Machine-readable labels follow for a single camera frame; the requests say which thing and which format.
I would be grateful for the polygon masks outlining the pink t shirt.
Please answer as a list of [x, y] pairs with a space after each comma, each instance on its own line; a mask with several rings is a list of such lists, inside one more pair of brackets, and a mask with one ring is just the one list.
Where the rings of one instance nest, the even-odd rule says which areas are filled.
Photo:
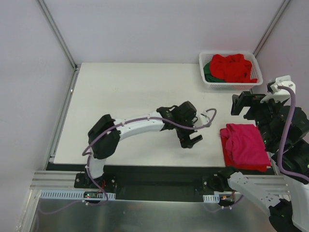
[[220, 129], [220, 137], [227, 139], [225, 148], [235, 164], [271, 163], [259, 130], [253, 124], [226, 124]]

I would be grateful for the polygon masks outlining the white plastic laundry basket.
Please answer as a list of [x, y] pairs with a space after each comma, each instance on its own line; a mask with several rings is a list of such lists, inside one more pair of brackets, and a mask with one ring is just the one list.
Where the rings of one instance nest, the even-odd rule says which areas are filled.
[[242, 51], [202, 51], [198, 57], [201, 78], [216, 90], [249, 90], [263, 83], [255, 56]]

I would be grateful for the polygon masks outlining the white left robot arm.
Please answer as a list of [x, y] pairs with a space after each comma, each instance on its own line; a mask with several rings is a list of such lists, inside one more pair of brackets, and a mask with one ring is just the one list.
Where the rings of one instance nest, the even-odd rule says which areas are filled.
[[92, 188], [104, 188], [104, 165], [106, 159], [114, 154], [118, 143], [126, 138], [146, 132], [175, 130], [182, 148], [192, 148], [203, 137], [195, 133], [197, 110], [186, 101], [179, 106], [159, 107], [140, 117], [114, 119], [110, 114], [102, 116], [88, 132], [88, 147], [82, 153], [87, 156], [85, 182]]

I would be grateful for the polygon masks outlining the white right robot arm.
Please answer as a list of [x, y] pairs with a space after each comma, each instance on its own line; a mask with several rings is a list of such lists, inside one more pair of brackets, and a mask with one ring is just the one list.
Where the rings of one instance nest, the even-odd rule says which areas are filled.
[[278, 176], [246, 176], [234, 167], [218, 173], [217, 186], [235, 190], [260, 208], [278, 232], [309, 229], [309, 131], [307, 115], [296, 106], [295, 91], [281, 86], [269, 95], [247, 91], [233, 95], [231, 115], [248, 107], [245, 119], [255, 121], [267, 152], [274, 154]]

